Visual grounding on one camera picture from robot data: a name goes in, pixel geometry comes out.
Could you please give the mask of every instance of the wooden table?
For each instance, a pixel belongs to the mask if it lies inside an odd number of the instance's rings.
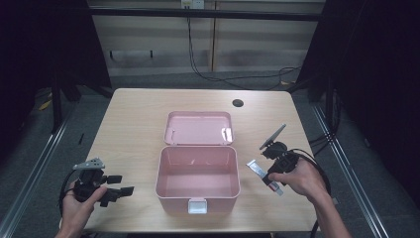
[[[234,99],[244,101],[235,107]],[[229,214],[171,215],[155,191],[167,115],[171,111],[227,111],[232,116],[241,193]],[[262,143],[285,123],[277,138],[288,148],[311,153],[290,94],[278,91],[118,89],[87,159],[99,157],[105,175],[121,175],[109,187],[134,186],[134,194],[95,207],[86,230],[103,232],[274,232],[309,231],[316,220],[312,204],[293,190],[269,190],[246,163],[261,155]]]

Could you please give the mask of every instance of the gray floor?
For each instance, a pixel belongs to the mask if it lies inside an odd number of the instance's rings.
[[[218,77],[272,75],[278,70],[270,71],[239,71],[239,72],[206,72],[205,75]],[[247,89],[282,90],[290,85],[297,76],[298,70],[291,74],[271,78],[236,79],[234,82]],[[214,82],[200,78],[194,73],[180,71],[175,74],[158,74],[156,71],[145,75],[113,76],[114,89],[118,87],[154,87],[154,88],[212,88],[239,89],[225,82]],[[109,99],[95,92],[80,87],[83,93],[78,103],[72,104],[64,100],[64,112],[74,108],[65,127],[65,131],[52,153],[51,161],[41,174],[40,182],[34,187],[30,202],[24,210],[19,223],[15,227],[13,237],[53,237],[58,228],[59,212],[56,207],[58,192],[62,180],[74,164],[86,159],[96,132],[105,114]],[[300,119],[308,140],[323,134],[313,111],[313,104],[306,97],[306,90],[292,94]],[[20,143],[10,154],[0,171],[0,217],[8,214],[9,209],[18,197],[21,187],[37,163],[45,144],[51,137],[53,114],[49,107],[39,111],[38,106],[44,97],[37,99],[37,105],[32,111],[24,127]],[[357,125],[343,111],[338,139],[351,162],[352,168],[360,179],[365,192],[376,209],[379,219],[383,222],[389,237],[417,237],[420,234],[420,212],[399,183],[387,172],[380,162],[377,153],[366,146],[365,137]],[[337,208],[354,237],[375,237],[367,222],[366,215],[358,203],[357,197],[349,186],[342,168],[337,163],[332,150],[327,147],[317,157],[332,182],[333,196],[339,201]],[[100,234],[98,237],[126,237],[127,234]],[[131,234],[130,237],[148,237],[151,235]],[[309,237],[307,232],[279,233],[278,237]]]

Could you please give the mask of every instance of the box latch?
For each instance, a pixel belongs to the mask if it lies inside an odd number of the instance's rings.
[[[189,214],[206,214],[207,213],[207,200],[204,198],[191,198],[188,200],[188,213]]]

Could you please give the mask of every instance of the pink box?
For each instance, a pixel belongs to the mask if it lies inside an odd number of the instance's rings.
[[[227,112],[168,115],[156,192],[169,213],[232,211],[241,191],[237,154]]]

